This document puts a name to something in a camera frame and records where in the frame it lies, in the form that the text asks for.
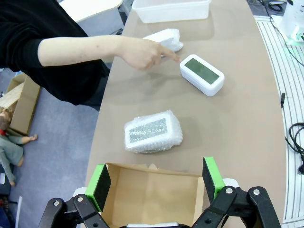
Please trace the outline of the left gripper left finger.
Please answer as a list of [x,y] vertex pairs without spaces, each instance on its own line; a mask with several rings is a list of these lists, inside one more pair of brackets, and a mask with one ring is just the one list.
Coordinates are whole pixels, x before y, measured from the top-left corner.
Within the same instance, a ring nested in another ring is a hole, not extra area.
[[96,166],[84,194],[77,194],[69,201],[52,198],[48,201],[40,228],[75,228],[84,224],[87,228],[109,227],[100,213],[103,211],[111,186],[105,164]]

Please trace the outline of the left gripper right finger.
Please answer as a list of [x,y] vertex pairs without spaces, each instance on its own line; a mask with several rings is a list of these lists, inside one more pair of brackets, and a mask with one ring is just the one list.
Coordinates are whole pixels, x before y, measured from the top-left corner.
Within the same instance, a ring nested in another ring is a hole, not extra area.
[[265,188],[244,191],[235,179],[224,182],[215,159],[204,157],[202,177],[210,202],[193,228],[222,228],[230,217],[241,219],[246,228],[280,228],[281,223]]

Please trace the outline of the person's right hand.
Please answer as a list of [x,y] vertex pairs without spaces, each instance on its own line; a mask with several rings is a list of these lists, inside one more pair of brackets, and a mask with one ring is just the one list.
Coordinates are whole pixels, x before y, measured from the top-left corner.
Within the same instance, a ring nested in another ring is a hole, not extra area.
[[159,65],[162,56],[179,63],[179,56],[172,50],[155,41],[141,38],[124,38],[119,50],[121,57],[128,65],[138,70],[147,70]]

